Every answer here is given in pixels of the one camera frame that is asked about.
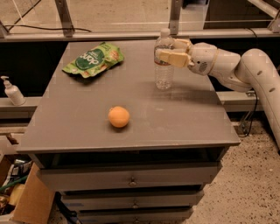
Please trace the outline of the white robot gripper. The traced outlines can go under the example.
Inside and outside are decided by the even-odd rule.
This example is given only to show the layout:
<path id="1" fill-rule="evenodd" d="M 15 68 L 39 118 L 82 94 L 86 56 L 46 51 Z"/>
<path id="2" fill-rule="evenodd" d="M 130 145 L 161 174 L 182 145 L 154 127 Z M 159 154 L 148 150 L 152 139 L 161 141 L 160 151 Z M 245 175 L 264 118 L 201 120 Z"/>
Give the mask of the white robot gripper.
<path id="1" fill-rule="evenodd" d="M 176 38 L 173 49 L 157 49 L 155 58 L 161 65 L 188 67 L 195 74 L 208 75 L 217 52 L 218 48 L 215 45 L 207 43 L 193 45 L 189 38 Z"/>

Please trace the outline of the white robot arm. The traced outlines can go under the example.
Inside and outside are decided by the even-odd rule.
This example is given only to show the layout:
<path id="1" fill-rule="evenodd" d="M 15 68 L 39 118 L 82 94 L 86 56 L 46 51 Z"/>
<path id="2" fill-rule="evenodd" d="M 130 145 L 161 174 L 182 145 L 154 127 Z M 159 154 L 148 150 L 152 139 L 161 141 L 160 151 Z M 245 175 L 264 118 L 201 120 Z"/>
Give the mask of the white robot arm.
<path id="1" fill-rule="evenodd" d="M 177 39 L 170 48 L 157 47 L 155 58 L 175 67 L 188 67 L 195 74 L 213 76 L 234 91 L 254 89 L 280 146 L 280 75 L 264 51 L 253 48 L 240 55 L 215 45 Z"/>

